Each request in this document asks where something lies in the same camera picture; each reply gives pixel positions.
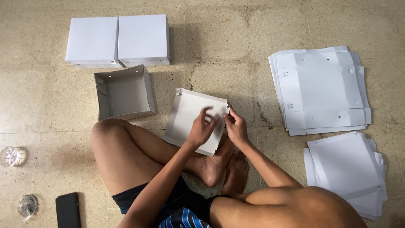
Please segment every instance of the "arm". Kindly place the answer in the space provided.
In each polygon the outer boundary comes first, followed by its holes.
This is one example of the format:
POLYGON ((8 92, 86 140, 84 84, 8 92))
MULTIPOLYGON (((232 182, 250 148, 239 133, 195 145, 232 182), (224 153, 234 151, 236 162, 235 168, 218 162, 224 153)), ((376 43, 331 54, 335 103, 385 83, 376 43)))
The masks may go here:
POLYGON ((208 140, 217 124, 214 118, 206 114, 208 109, 201 110, 200 115, 194 120, 186 142, 141 191, 118 228, 146 228, 156 218, 172 192, 187 160, 199 146, 208 140), (211 122, 205 120, 206 116, 211 118, 211 122))
POLYGON ((231 116, 228 116, 226 113, 223 114, 229 138, 235 146, 246 155, 269 187, 303 187, 249 141, 247 137, 246 121, 243 117, 238 115, 232 107, 230 109, 230 115, 231 116))

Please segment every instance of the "person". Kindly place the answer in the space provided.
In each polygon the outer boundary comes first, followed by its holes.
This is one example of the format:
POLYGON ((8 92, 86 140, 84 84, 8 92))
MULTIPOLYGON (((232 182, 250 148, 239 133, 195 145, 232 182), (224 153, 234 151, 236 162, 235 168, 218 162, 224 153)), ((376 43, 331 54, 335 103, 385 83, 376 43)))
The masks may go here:
POLYGON ((193 156, 219 120, 201 110, 180 149, 141 127, 119 119, 95 124, 91 144, 103 180, 125 214, 119 228, 367 227, 338 195, 303 187, 247 136, 246 121, 231 107, 223 114, 228 138, 213 157, 193 156), (243 193, 248 160, 268 188, 243 193), (187 172, 215 186, 226 169, 221 196, 205 199, 180 176, 187 172))

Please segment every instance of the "hand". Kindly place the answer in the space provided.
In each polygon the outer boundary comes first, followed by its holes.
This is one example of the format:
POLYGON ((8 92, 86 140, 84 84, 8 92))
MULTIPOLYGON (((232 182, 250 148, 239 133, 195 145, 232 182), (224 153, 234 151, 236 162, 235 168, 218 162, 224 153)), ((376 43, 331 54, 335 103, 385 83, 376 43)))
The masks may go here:
POLYGON ((193 122, 193 127, 186 142, 194 146, 201 146, 209 139, 218 123, 217 119, 207 114, 207 110, 211 108, 206 107, 201 109, 200 115, 193 122))
POLYGON ((229 115, 223 113, 222 116, 226 124, 228 136, 235 146, 240 148, 242 145, 250 143, 247 137, 246 121, 233 110, 232 106, 230 107, 229 115))

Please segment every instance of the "foot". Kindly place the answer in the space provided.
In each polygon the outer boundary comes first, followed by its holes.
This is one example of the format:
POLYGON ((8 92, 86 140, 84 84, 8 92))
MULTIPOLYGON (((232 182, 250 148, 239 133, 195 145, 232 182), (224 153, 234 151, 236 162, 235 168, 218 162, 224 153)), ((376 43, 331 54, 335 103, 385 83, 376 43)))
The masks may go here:
POLYGON ((223 195, 234 197, 243 193, 247 183, 249 167, 246 156, 241 151, 232 154, 226 168, 224 187, 222 188, 223 195))
POLYGON ((233 150, 234 144, 228 138, 224 144, 218 148, 214 156, 197 157, 194 175, 200 178, 207 187, 214 187, 220 180, 233 150))

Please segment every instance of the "stack of cardboard sheets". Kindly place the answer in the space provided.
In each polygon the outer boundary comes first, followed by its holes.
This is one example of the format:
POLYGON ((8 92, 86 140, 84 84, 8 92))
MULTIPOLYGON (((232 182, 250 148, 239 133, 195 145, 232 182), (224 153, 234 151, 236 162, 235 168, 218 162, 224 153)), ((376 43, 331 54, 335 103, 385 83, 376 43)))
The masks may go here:
POLYGON ((364 68, 346 46, 278 51, 269 62, 291 136, 361 130, 371 124, 364 68))
POLYGON ((375 220, 387 200, 384 159, 373 139, 350 133, 307 142, 304 149, 308 186, 341 196, 360 216, 375 220))

